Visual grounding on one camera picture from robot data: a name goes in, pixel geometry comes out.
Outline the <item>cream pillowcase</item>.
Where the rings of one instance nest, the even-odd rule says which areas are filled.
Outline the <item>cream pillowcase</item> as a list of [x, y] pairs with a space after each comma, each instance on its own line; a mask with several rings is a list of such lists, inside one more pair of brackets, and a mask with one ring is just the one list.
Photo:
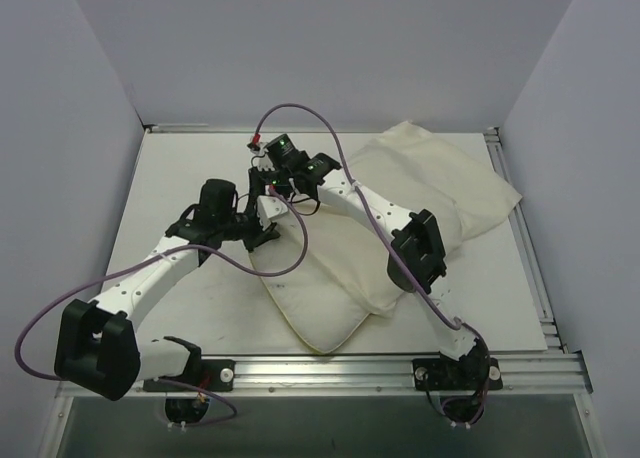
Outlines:
[[264, 281], [300, 335], [348, 335], [371, 315], [393, 315], [402, 291], [387, 274], [391, 259], [373, 221], [389, 239], [410, 213], [426, 209], [451, 254], [502, 224], [522, 198], [489, 167], [409, 122], [373, 137], [348, 166], [362, 193], [342, 181], [347, 197], [338, 204], [323, 203], [317, 213], [301, 206], [307, 257], [291, 273]]

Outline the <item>white pillow yellow edge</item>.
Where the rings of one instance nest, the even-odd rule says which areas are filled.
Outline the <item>white pillow yellow edge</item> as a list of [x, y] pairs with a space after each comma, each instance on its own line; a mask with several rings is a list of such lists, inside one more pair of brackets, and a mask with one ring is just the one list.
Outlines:
[[314, 259], [261, 281], [291, 330], [316, 354], [337, 351], [370, 316]]

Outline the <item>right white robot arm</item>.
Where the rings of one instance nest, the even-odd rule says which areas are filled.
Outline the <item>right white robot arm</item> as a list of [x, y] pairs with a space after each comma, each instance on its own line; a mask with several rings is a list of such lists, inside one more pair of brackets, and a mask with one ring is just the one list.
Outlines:
[[251, 170], [274, 197], [303, 194], [377, 236], [388, 258], [375, 268], [426, 304], [439, 352], [446, 358], [443, 373], [450, 384], [465, 387], [480, 369], [489, 370], [489, 351], [482, 336], [458, 316], [446, 298], [432, 293], [433, 285], [446, 275], [446, 248], [435, 215], [397, 206], [361, 185], [345, 158], [333, 159], [324, 153], [311, 157], [286, 134], [268, 143], [255, 137], [249, 147], [259, 161]]

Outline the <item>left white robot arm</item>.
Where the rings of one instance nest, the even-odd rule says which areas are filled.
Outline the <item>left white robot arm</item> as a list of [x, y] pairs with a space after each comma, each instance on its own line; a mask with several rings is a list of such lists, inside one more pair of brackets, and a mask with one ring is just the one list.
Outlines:
[[141, 341], [137, 330], [152, 309], [226, 241], [259, 246], [277, 238], [288, 208], [272, 188], [257, 188], [244, 211], [233, 183], [210, 179], [198, 202], [166, 230], [144, 262], [88, 302], [71, 301], [61, 316], [54, 371], [109, 400], [138, 381], [169, 379], [190, 389], [204, 378], [199, 346], [170, 335]]

